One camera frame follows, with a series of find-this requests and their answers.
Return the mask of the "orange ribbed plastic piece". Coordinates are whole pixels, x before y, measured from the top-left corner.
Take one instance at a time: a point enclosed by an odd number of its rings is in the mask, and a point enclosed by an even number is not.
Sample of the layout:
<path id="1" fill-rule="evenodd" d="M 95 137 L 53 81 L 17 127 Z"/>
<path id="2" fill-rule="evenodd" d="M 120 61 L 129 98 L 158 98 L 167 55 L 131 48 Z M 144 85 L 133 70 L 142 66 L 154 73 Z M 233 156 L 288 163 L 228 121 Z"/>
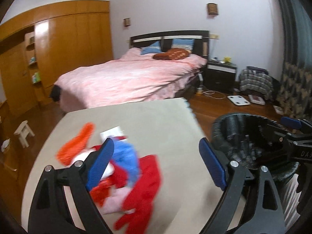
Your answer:
<path id="1" fill-rule="evenodd" d="M 73 158 L 86 148 L 94 129 L 94 123 L 84 124 L 78 135 L 66 142 L 58 150 L 56 154 L 57 160 L 65 166 L 69 165 Z"/>

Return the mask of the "red felt cloth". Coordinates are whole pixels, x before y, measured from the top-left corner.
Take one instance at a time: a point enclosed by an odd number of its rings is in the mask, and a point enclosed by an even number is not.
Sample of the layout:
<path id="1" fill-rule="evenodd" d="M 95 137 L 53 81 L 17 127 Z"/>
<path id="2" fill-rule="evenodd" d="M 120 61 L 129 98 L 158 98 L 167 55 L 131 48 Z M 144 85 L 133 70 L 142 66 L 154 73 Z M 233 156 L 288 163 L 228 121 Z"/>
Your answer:
<path id="1" fill-rule="evenodd" d="M 153 211 L 153 201 L 161 186 L 161 173 L 156 155 L 138 157 L 141 175 L 133 186 L 128 186 L 128 175 L 113 160 L 114 173 L 100 181 L 98 186 L 90 191 L 91 198 L 98 206 L 103 206 L 107 197 L 111 196 L 115 189 L 129 187 L 132 191 L 122 204 L 122 209 L 135 209 L 134 213 L 123 215 L 114 223 L 114 229 L 120 230 L 126 226 L 125 233 L 146 233 Z"/>

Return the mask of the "blue plastic bag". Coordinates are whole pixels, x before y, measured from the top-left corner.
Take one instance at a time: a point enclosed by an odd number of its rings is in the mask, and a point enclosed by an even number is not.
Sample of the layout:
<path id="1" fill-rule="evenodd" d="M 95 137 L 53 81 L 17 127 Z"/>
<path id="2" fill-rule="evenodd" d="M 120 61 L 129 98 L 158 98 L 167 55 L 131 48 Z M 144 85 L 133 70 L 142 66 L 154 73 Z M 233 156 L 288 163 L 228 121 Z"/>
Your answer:
<path id="1" fill-rule="evenodd" d="M 127 141 L 113 139 L 114 153 L 112 160 L 128 175 L 128 186 L 133 186 L 141 175 L 139 159 L 134 146 Z"/>

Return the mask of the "black trash bin with bag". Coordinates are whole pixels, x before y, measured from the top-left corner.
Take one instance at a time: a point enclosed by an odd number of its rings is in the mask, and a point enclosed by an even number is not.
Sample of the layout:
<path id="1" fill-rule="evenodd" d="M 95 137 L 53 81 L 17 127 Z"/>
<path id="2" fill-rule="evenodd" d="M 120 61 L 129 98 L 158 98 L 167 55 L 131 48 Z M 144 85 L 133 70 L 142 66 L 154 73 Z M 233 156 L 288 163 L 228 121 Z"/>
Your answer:
<path id="1" fill-rule="evenodd" d="M 284 186 L 295 174 L 299 163 L 287 159 L 287 151 L 273 142 L 271 127 L 286 128 L 267 117 L 250 113 L 228 113 L 212 125 L 214 150 L 246 168 L 266 166 L 277 186 Z"/>

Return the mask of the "grey green curtain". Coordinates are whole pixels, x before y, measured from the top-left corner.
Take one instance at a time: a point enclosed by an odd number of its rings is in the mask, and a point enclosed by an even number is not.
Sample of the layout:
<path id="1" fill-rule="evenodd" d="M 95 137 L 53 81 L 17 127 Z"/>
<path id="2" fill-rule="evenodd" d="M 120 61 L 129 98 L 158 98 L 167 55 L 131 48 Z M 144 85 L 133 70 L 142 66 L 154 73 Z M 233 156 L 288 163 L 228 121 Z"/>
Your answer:
<path id="1" fill-rule="evenodd" d="M 287 116 L 311 121 L 311 14 L 301 0 L 278 0 L 284 64 L 277 101 Z"/>

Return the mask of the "white bathroom scale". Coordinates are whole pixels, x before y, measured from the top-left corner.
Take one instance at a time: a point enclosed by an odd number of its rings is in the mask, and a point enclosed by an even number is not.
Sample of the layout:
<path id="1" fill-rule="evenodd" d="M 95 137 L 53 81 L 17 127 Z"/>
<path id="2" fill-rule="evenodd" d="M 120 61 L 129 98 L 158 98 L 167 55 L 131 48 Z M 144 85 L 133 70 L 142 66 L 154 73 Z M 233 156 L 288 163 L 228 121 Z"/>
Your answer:
<path id="1" fill-rule="evenodd" d="M 231 95 L 227 96 L 227 98 L 236 106 L 248 106 L 251 104 L 248 100 L 240 95 Z"/>

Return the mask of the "plaid cloth on chair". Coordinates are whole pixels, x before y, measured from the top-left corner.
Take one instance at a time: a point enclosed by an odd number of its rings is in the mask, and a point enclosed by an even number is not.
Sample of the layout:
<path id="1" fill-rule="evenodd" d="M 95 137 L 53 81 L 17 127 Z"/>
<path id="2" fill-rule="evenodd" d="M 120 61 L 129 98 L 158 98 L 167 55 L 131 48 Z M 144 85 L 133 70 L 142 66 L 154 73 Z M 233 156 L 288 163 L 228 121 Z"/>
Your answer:
<path id="1" fill-rule="evenodd" d="M 263 94 L 266 100 L 272 97 L 273 79 L 270 75 L 256 70 L 244 69 L 238 78 L 240 91 L 256 91 Z"/>

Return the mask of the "pink foam sheet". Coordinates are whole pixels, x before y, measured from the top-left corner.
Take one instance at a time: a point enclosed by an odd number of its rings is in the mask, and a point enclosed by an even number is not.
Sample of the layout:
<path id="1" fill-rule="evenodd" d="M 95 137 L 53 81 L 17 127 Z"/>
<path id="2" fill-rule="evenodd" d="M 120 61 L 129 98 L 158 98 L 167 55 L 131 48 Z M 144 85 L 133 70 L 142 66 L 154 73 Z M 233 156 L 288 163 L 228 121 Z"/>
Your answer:
<path id="1" fill-rule="evenodd" d="M 99 207 L 99 212 L 101 215 L 112 214 L 117 212 L 124 212 L 126 214 L 134 213 L 135 209 L 124 210 L 122 209 L 122 204 L 128 197 L 132 188 L 123 187 L 115 189 L 111 196 L 107 197 L 104 201 L 103 206 Z"/>

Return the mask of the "black bedside table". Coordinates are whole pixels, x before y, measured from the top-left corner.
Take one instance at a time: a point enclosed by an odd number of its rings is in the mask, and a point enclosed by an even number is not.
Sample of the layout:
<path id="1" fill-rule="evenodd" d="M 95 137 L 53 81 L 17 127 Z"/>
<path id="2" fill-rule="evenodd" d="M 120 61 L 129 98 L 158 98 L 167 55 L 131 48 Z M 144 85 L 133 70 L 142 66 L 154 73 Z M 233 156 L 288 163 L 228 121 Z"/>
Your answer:
<path id="1" fill-rule="evenodd" d="M 208 61 L 203 70 L 204 86 L 230 95 L 234 90 L 236 72 L 235 64 Z"/>

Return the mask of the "white small stool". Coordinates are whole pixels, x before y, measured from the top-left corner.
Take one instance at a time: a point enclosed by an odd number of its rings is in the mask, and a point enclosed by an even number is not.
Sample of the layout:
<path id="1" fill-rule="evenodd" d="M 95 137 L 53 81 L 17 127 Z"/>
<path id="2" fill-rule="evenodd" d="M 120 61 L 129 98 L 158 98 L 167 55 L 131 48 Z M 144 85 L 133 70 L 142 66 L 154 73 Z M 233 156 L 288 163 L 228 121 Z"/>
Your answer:
<path id="1" fill-rule="evenodd" d="M 23 148 L 29 147 L 27 136 L 30 135 L 32 137 L 35 136 L 35 133 L 32 131 L 30 126 L 28 125 L 28 121 L 23 121 L 20 123 L 18 128 L 15 130 L 14 135 L 18 137 L 19 142 Z"/>

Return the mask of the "white medicine box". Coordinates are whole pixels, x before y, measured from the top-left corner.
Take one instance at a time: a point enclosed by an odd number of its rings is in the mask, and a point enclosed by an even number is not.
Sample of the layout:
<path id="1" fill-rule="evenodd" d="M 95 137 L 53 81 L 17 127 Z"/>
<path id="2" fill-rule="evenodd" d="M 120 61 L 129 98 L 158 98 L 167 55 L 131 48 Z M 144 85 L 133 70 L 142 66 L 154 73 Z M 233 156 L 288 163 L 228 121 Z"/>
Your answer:
<path id="1" fill-rule="evenodd" d="M 124 137 L 125 136 L 120 126 L 116 126 L 109 130 L 103 131 L 99 135 L 100 135 L 100 139 L 102 143 L 106 141 L 108 137 Z"/>

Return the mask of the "brown dotted pillow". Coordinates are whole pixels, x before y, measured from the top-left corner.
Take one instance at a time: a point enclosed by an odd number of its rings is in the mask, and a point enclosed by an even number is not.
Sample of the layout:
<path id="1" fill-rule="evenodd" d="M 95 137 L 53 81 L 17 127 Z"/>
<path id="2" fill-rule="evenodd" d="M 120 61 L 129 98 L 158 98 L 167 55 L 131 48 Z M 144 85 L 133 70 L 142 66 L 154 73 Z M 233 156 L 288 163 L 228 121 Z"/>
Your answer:
<path id="1" fill-rule="evenodd" d="M 155 60 L 183 60 L 190 56 L 191 52 L 186 49 L 173 48 L 167 52 L 157 53 L 153 56 Z"/>

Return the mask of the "pink covered bed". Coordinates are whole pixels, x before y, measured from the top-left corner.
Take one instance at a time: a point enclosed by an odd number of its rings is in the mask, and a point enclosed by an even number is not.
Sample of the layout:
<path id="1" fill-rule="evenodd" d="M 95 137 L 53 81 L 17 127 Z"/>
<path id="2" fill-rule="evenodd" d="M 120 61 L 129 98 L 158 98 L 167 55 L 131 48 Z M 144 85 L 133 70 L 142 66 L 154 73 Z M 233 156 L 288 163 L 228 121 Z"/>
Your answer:
<path id="1" fill-rule="evenodd" d="M 155 60 L 157 53 L 186 49 L 183 60 Z M 209 31 L 175 30 L 132 36 L 119 59 L 80 66 L 61 75 L 49 97 L 63 112 L 124 103 L 187 97 L 207 64 Z"/>

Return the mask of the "wooden wardrobe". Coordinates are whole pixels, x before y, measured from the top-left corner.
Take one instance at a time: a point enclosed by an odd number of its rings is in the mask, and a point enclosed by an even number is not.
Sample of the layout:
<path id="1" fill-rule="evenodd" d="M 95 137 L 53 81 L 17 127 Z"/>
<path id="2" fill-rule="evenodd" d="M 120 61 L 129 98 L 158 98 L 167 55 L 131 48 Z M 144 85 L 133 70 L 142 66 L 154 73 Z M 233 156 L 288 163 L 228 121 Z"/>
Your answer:
<path id="1" fill-rule="evenodd" d="M 1 79 L 14 116 L 47 104 L 62 74 L 111 59 L 109 1 L 52 3 L 1 25 Z"/>

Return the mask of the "right wall lamp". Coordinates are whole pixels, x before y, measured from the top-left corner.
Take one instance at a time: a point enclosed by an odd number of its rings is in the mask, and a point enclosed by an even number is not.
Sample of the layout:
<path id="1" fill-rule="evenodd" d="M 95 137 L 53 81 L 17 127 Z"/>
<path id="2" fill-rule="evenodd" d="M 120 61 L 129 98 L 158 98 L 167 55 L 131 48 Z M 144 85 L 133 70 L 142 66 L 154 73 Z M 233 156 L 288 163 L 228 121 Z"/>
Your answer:
<path id="1" fill-rule="evenodd" d="M 216 3 L 207 4 L 208 15 L 217 16 L 218 15 L 218 5 Z"/>

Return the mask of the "wall lamp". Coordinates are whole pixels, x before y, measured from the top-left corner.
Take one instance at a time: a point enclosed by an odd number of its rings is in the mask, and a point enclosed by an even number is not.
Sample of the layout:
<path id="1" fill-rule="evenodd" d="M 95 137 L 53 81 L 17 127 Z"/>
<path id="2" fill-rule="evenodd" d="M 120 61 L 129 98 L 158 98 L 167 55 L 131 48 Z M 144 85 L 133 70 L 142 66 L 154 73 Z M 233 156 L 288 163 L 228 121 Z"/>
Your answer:
<path id="1" fill-rule="evenodd" d="M 216 3 L 207 4 L 208 15 L 217 16 L 218 15 L 218 5 Z"/>
<path id="2" fill-rule="evenodd" d="M 124 27 L 129 27 L 131 25 L 131 20 L 130 18 L 125 18 L 124 19 Z"/>

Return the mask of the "left wall lamp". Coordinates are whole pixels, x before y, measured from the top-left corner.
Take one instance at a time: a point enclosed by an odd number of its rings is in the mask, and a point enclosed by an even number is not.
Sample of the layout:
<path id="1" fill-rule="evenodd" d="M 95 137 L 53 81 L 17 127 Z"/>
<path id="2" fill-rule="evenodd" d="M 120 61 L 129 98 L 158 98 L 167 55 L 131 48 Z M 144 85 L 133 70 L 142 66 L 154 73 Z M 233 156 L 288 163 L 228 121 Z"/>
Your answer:
<path id="1" fill-rule="evenodd" d="M 124 27 L 129 27 L 131 25 L 131 20 L 130 18 L 125 18 L 124 19 Z"/>

